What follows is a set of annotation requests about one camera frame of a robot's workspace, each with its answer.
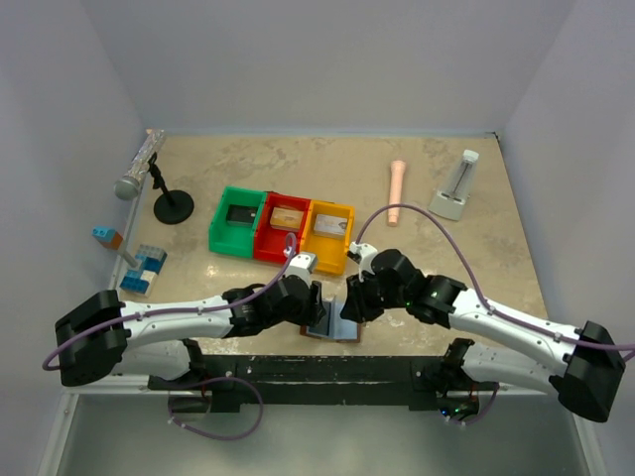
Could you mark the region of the brown leather card holder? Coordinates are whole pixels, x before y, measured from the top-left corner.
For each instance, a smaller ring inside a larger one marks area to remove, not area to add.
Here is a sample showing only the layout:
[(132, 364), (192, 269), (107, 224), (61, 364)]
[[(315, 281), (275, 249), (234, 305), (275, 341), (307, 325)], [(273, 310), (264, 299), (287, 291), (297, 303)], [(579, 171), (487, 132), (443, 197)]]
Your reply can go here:
[(302, 326), (300, 334), (304, 337), (327, 340), (338, 343), (359, 343), (361, 340), (360, 325), (354, 321), (343, 319), (343, 304), (336, 299), (323, 302), (325, 316), (317, 326)]

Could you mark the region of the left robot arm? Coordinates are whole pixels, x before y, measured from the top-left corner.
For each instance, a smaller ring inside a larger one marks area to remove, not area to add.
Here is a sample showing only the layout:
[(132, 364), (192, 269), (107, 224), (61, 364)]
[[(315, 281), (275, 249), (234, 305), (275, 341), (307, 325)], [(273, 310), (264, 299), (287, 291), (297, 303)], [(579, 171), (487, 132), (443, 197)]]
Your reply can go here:
[(249, 337), (282, 322), (314, 326), (327, 316), (320, 282), (298, 276), (190, 302), (142, 304), (107, 290), (56, 322), (57, 369), (66, 387), (92, 384), (128, 364), (175, 381), (202, 369), (195, 361), (197, 338)]

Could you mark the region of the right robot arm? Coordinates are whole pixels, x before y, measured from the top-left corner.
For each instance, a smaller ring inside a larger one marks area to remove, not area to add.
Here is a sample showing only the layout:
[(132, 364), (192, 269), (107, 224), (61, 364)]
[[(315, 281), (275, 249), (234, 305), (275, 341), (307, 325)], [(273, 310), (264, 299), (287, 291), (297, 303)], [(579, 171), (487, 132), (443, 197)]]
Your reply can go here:
[(462, 282), (425, 275), (397, 249), (354, 243), (347, 255), (358, 271), (346, 280), (342, 318), (366, 323), (401, 308), (423, 324), (484, 337), (501, 347), (467, 345), (458, 353), (462, 375), (554, 395), (579, 417), (608, 420), (626, 362), (604, 326), (575, 327), (489, 302)]

